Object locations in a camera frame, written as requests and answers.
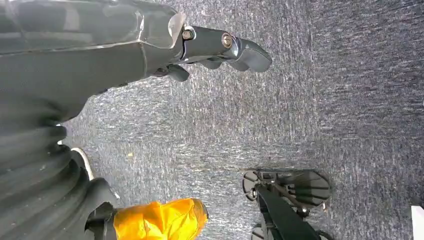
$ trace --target screw head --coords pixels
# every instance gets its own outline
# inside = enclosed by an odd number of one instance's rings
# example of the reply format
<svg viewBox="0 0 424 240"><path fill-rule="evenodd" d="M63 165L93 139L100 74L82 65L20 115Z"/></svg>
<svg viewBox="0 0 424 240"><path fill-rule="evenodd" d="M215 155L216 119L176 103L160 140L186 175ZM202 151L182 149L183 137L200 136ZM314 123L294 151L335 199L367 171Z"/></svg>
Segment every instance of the screw head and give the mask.
<svg viewBox="0 0 424 240"><path fill-rule="evenodd" d="M228 32L225 32L222 35L222 45L226 47L227 49L230 49L231 46L233 45L233 38Z"/></svg>
<svg viewBox="0 0 424 240"><path fill-rule="evenodd" d="M184 30L182 32L182 39L184 39L184 40L191 40L191 39L193 39L192 31L190 31L190 30Z"/></svg>
<svg viewBox="0 0 424 240"><path fill-rule="evenodd" d="M252 189L252 196L253 196L253 199L256 199L256 197L258 196L256 189Z"/></svg>

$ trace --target orange fabric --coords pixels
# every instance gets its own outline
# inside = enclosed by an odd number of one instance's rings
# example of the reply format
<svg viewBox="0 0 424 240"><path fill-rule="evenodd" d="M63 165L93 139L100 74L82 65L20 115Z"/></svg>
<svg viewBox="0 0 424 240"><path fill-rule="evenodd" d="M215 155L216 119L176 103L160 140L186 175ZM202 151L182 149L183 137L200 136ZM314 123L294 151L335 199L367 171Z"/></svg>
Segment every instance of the orange fabric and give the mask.
<svg viewBox="0 0 424 240"><path fill-rule="evenodd" d="M186 198L121 209L113 226L117 240L193 240L207 221L203 203Z"/></svg>

